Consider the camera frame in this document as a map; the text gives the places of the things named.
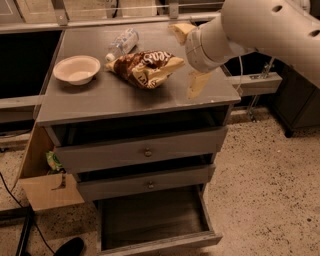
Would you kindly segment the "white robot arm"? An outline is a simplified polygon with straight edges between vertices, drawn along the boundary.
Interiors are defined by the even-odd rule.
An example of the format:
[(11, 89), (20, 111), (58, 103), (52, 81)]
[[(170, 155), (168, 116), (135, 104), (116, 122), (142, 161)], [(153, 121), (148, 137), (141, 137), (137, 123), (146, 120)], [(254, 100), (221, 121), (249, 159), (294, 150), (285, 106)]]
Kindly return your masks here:
[(225, 0), (213, 20), (170, 29), (185, 47), (188, 63), (202, 73), (259, 52), (320, 87), (320, 22), (292, 0)]

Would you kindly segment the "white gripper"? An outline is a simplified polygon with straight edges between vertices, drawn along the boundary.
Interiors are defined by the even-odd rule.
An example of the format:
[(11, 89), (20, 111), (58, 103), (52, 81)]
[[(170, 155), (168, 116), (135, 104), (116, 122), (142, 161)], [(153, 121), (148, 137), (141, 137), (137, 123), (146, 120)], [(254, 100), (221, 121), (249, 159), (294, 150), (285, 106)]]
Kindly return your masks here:
[(188, 75), (189, 99), (199, 96), (212, 76), (210, 71), (244, 54), (244, 48), (227, 37), (221, 17), (216, 17), (196, 28), (189, 23), (170, 24), (168, 28), (174, 33), (180, 45), (185, 44), (187, 60), (198, 70), (191, 71)]

